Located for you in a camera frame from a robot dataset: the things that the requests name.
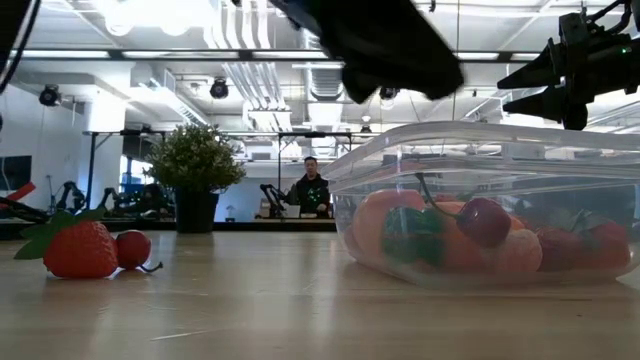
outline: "clear plastic container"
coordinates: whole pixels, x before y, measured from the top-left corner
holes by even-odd
[[[419,123],[323,177],[349,254],[417,284],[611,280],[639,264],[640,136]]]

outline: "desk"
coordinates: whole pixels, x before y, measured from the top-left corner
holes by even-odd
[[[640,274],[491,292],[418,288],[335,234],[152,234],[152,276],[46,278],[0,243],[7,359],[637,359]]]

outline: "plant pot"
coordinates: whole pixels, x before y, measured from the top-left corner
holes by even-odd
[[[176,189],[176,230],[181,234],[202,234],[213,230],[218,194]]]

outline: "person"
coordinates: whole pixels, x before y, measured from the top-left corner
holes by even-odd
[[[329,182],[318,173],[318,160],[313,156],[304,159],[306,174],[296,183],[301,214],[329,217]]]

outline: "green plant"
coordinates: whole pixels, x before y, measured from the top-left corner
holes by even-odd
[[[151,149],[148,174],[161,184],[187,191],[224,191],[246,175],[233,160],[235,148],[218,126],[178,126]]]

